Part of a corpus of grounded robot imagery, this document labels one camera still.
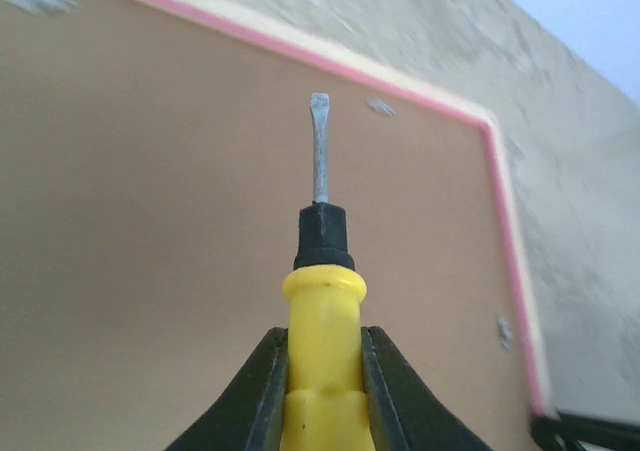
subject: white scuff mark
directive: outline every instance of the white scuff mark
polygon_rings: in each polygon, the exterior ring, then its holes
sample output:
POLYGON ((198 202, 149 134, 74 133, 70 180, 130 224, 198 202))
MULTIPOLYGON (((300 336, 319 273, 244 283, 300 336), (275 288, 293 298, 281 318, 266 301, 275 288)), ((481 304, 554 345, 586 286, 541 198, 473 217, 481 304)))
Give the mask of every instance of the white scuff mark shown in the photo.
POLYGON ((378 114, 385 116, 395 116, 396 110, 380 98, 368 98, 367 105, 378 114))
POLYGON ((502 347, 507 351, 511 351, 511 341, 513 341, 513 333, 511 332, 509 321, 507 321, 507 318, 505 318, 504 316, 500 316, 498 318, 498 335, 500 336, 502 347))
POLYGON ((29 14, 57 16, 75 11, 80 7, 76 0, 4 0, 29 14))

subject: screwdriver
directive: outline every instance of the screwdriver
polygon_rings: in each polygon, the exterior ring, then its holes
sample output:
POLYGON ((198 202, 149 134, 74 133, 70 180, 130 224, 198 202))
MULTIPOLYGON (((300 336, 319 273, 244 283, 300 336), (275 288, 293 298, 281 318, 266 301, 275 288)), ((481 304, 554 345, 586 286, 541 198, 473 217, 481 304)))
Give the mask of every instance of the screwdriver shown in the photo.
POLYGON ((289 376, 281 451, 374 451, 362 378, 360 303, 367 287, 347 248, 343 208, 329 203, 330 100, 311 97, 313 202, 300 211, 289 300, 289 376))

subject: pink edge trim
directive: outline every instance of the pink edge trim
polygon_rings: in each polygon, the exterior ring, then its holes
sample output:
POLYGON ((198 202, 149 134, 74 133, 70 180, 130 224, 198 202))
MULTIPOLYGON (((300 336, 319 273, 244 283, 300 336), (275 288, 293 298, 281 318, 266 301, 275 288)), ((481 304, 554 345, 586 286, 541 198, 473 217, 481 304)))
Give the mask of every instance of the pink edge trim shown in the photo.
POLYGON ((502 171, 500 168, 498 146, 501 146, 501 144, 499 143, 499 140, 496 136, 497 131, 494 129, 492 123, 485 121, 478 116, 466 113, 454 106, 436 101, 417 92, 407 90, 387 81, 378 79, 375 76, 367 74, 366 72, 350 68, 349 66, 332 61, 329 58, 318 55, 307 49, 297 47, 295 44, 291 44, 277 37, 262 34, 259 31, 250 28, 246 28, 229 19, 216 16, 194 6, 175 0, 135 1, 143 2, 152 7, 160 8, 161 10, 166 11, 170 14, 182 16, 190 21, 204 24, 205 26, 213 28, 216 31, 220 31, 233 37, 240 38, 254 45, 259 45, 270 51, 275 51, 295 60, 310 64, 316 68, 329 71, 332 74, 343 76, 350 81, 355 81, 380 89, 382 91, 386 91, 390 94, 395 94, 408 101, 413 101, 414 103, 417 103, 421 106, 434 109, 441 112, 442 114, 446 114, 473 126, 477 126, 483 131, 489 148, 489 159, 491 161, 491 171, 494 178, 494 184, 496 186, 495 192, 497 194, 500 223, 503 230, 503 240, 505 248, 507 250, 507 259, 509 261, 512 292, 515 298, 516 312, 524 346, 525 364, 527 368, 527 377, 531 399, 531 411, 535 416, 545 415, 545 397, 542 392, 542 387, 538 376, 536 353, 528 327, 529 321, 527 307, 523 296, 525 290, 520 276, 517 251, 514 240, 513 223, 509 218, 509 203, 507 202, 507 193, 505 192, 504 187, 505 183, 502 179, 502 171))

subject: gray floor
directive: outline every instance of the gray floor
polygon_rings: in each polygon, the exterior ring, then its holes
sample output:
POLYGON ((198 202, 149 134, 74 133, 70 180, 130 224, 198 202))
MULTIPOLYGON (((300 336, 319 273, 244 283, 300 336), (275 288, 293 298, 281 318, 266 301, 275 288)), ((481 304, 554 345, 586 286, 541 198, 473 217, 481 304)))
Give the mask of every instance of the gray floor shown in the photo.
POLYGON ((640 417, 640 114, 510 0, 234 0, 492 109, 556 402, 640 417))

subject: black object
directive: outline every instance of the black object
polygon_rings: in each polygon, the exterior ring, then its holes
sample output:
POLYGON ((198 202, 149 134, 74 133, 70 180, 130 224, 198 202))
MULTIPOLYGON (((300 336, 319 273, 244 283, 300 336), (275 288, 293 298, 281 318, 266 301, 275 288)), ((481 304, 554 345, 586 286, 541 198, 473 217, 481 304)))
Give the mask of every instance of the black object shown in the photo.
MULTIPOLYGON (((376 451, 491 451, 437 400, 381 328, 362 328, 362 359, 376 451)), ((286 330, 274 328, 167 450, 278 451, 287 360, 286 330)))
POLYGON ((531 436, 542 451, 586 451, 582 443, 614 451, 640 451, 640 424, 569 413, 534 418, 531 436))
POLYGON ((316 203, 300 211, 298 254, 293 269, 337 264, 355 270, 347 250, 347 213, 340 206, 316 203))

